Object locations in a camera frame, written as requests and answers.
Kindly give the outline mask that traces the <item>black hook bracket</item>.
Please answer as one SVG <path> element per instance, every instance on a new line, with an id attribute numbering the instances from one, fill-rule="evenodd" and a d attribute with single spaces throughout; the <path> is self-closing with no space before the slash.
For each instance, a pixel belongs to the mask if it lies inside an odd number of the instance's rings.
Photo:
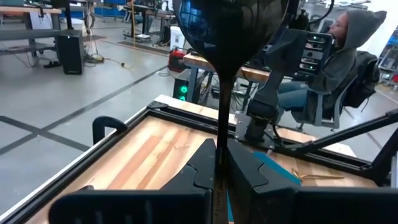
<path id="1" fill-rule="evenodd" d="M 93 144 L 100 142 L 105 138 L 105 129 L 113 128 L 118 134 L 127 130 L 127 125 L 122 121 L 109 116 L 99 116 L 92 122 Z"/>

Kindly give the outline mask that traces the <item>black box with green lights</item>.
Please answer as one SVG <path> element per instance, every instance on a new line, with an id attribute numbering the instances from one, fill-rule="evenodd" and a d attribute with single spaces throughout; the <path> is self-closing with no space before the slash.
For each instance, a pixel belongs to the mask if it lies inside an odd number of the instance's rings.
<path id="1" fill-rule="evenodd" d="M 302 75 L 318 75 L 334 47 L 335 39 L 330 34 L 306 32 L 306 41 L 297 73 Z"/>

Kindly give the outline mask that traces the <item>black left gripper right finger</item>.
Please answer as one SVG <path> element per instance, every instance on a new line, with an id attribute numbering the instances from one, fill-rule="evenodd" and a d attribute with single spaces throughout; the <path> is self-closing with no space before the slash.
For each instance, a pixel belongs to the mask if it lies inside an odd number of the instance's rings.
<path id="1" fill-rule="evenodd" d="M 398 224 L 398 189 L 301 187 L 228 141 L 235 224 Z"/>

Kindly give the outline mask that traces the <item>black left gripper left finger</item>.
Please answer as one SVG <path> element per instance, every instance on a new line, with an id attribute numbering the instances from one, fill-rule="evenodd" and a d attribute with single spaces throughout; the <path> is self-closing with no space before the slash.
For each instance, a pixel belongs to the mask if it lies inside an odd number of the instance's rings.
<path id="1" fill-rule="evenodd" d="M 211 224 L 214 168 L 207 139 L 159 190 L 84 187 L 51 205 L 49 224 Z"/>

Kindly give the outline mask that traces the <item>white box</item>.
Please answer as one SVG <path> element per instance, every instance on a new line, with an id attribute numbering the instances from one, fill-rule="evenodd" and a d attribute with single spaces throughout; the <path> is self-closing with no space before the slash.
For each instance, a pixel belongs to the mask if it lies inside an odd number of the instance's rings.
<path id="1" fill-rule="evenodd" d="M 176 47 L 182 49 L 185 45 L 185 37 L 178 26 L 170 27 L 170 49 L 174 49 Z"/>

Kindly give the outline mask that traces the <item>black aluminium table frame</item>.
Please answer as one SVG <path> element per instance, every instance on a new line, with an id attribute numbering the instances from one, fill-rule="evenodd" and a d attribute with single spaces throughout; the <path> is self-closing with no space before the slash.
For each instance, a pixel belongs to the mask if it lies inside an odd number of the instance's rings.
<path id="1" fill-rule="evenodd" d="M 1 215 L 0 224 L 49 224 L 51 205 L 84 187 L 159 190 L 205 140 L 216 144 L 217 114 L 211 108 L 158 96 L 123 122 L 125 132 L 106 128 L 105 138 Z M 371 162 L 353 157 L 343 144 L 345 139 L 395 122 L 398 109 L 321 139 L 279 128 L 283 145 L 263 150 L 235 138 L 238 119 L 230 116 L 228 141 L 242 144 L 249 152 L 266 154 L 298 178 L 301 187 L 398 189 L 398 129 Z"/>

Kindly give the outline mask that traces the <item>black jacket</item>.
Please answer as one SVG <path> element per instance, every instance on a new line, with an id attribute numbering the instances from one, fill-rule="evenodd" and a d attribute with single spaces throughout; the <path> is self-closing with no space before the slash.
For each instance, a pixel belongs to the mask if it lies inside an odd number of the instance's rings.
<path id="1" fill-rule="evenodd" d="M 356 65 L 352 70 L 356 76 L 346 91 L 343 106 L 358 108 L 376 92 L 375 87 L 380 76 L 377 62 L 378 58 L 375 55 L 357 51 Z"/>

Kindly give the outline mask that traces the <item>teal plastic bin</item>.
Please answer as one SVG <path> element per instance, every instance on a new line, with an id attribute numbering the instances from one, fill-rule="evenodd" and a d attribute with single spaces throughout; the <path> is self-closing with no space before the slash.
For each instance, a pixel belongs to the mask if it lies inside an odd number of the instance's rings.
<path id="1" fill-rule="evenodd" d="M 229 224 L 289 224 L 298 178 L 262 152 L 230 155 Z"/>

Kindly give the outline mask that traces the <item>wooden workbench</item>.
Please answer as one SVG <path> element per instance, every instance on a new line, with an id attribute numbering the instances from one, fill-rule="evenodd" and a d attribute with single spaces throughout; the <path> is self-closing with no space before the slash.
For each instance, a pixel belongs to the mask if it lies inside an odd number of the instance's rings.
<path id="1" fill-rule="evenodd" d="M 185 65 L 191 68 L 198 68 L 202 70 L 207 70 L 209 72 L 214 72 L 213 66 L 206 61 L 204 58 L 187 54 L 183 58 Z M 242 67 L 236 74 L 239 78 L 247 78 L 252 82 L 266 82 L 269 78 L 270 73 L 262 70 L 257 70 L 254 68 Z"/>

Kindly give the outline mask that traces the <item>grey metal workbench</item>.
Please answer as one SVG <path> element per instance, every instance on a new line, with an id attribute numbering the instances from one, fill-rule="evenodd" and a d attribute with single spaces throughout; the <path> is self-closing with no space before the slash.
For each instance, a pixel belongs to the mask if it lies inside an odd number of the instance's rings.
<path id="1" fill-rule="evenodd" d="M 36 39 L 56 38 L 60 33 L 60 14 L 59 9 L 42 9 L 40 6 L 0 6 L 1 12 L 21 12 L 24 14 L 25 30 L 0 30 L 0 41 L 8 40 L 28 40 L 29 46 L 24 49 L 9 50 L 1 52 L 0 55 L 18 54 L 23 52 L 30 52 L 33 57 L 37 53 L 45 50 L 52 50 L 57 53 L 56 41 L 53 45 L 37 43 Z M 37 12 L 40 15 L 50 16 L 51 29 L 33 29 L 32 20 L 30 18 L 31 12 Z"/>

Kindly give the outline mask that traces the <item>black computer tower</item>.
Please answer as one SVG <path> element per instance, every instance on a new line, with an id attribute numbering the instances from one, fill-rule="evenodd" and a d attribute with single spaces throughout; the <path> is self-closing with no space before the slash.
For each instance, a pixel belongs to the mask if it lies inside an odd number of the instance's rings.
<path id="1" fill-rule="evenodd" d="M 82 31 L 62 30 L 56 36 L 56 42 L 64 74 L 82 75 L 85 57 Z"/>

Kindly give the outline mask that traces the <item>person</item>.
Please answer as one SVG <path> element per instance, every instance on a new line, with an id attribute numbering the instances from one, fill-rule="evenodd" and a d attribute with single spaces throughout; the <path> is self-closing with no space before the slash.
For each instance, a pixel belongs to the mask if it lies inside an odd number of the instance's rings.
<path id="1" fill-rule="evenodd" d="M 323 70 L 306 81 L 290 81 L 279 85 L 278 117 L 285 111 L 298 110 L 301 117 L 313 122 L 318 106 L 318 93 L 323 92 L 323 111 L 331 109 L 339 97 L 347 76 L 355 65 L 357 48 L 362 46 L 383 24 L 386 11 L 364 11 L 360 9 L 342 13 L 330 26 L 328 33 L 336 39 Z"/>

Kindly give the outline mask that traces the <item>computer with green light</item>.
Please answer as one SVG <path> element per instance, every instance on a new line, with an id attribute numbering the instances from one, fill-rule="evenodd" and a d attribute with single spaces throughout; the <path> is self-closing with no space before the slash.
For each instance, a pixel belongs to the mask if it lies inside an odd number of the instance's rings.
<path id="1" fill-rule="evenodd" d="M 182 73 L 178 74 L 174 80 L 174 90 L 173 90 L 173 98 L 178 100 L 187 101 L 188 100 L 188 91 L 189 91 L 189 79 L 190 79 L 190 70 L 186 69 Z M 200 79 L 197 78 L 195 88 L 193 89 L 192 102 L 198 103 L 200 97 Z"/>

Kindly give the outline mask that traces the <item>red tool case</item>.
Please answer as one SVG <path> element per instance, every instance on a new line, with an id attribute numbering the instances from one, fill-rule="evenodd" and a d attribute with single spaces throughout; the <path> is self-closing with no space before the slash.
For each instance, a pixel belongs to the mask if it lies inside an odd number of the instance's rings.
<path id="1" fill-rule="evenodd" d="M 187 66 L 183 62 L 183 58 L 186 56 L 186 52 L 176 47 L 169 53 L 168 69 L 173 72 L 183 72 Z"/>

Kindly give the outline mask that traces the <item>grey office chair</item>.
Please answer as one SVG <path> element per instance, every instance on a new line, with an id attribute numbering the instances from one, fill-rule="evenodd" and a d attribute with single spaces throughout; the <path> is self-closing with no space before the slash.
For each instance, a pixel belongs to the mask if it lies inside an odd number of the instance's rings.
<path id="1" fill-rule="evenodd" d="M 329 119 L 329 120 L 326 120 L 323 115 L 323 97 L 325 95 L 327 95 L 328 93 L 317 92 L 317 94 L 318 94 L 317 110 L 315 113 L 314 122 L 310 123 L 309 121 L 298 120 L 294 117 L 296 122 L 298 122 L 300 124 L 299 126 L 297 126 L 297 130 L 299 130 L 302 133 L 304 124 L 311 124 L 314 126 L 323 126 L 326 128 L 330 128 L 331 131 L 338 129 L 340 127 L 340 115 L 343 110 L 343 97 L 346 95 L 348 88 L 355 81 L 356 78 L 357 78 L 357 75 L 351 79 L 351 81 L 345 86 L 343 91 L 340 93 L 339 97 L 336 99 L 334 108 L 333 108 L 333 115 L 332 115 L 331 119 Z"/>

